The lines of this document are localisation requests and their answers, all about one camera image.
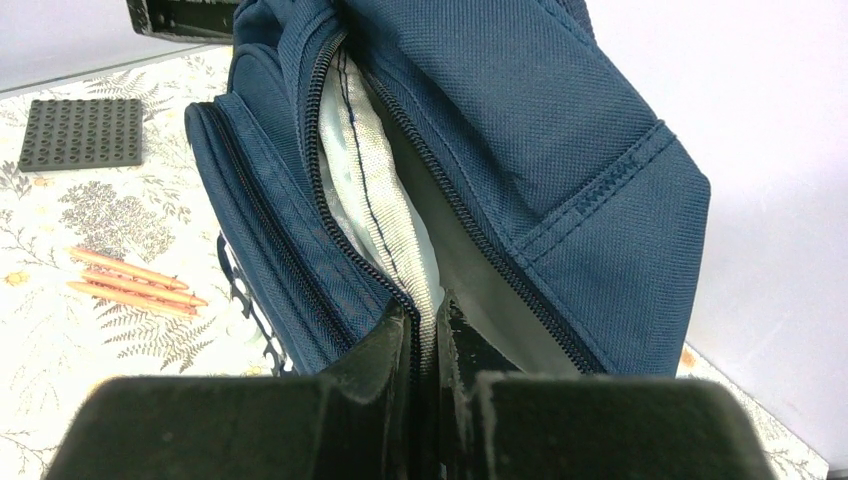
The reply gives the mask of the navy blue backpack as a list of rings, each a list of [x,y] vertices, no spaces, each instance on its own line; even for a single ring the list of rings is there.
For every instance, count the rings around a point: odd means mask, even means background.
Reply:
[[[244,1],[185,130],[268,336],[338,361],[399,305],[528,372],[674,376],[707,178],[581,1]]]

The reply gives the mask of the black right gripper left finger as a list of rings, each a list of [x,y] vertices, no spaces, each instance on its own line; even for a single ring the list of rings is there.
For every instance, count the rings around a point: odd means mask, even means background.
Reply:
[[[315,375],[121,377],[83,404],[51,479],[404,479],[408,318]]]

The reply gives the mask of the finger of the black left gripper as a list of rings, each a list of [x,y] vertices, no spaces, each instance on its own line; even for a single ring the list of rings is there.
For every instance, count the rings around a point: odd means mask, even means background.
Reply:
[[[178,43],[230,43],[237,0],[126,0],[136,34]]]

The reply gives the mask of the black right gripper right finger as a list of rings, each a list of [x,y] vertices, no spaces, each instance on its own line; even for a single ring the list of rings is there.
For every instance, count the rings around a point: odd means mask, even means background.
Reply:
[[[699,379],[528,374],[448,296],[438,313],[445,479],[770,479],[739,402]]]

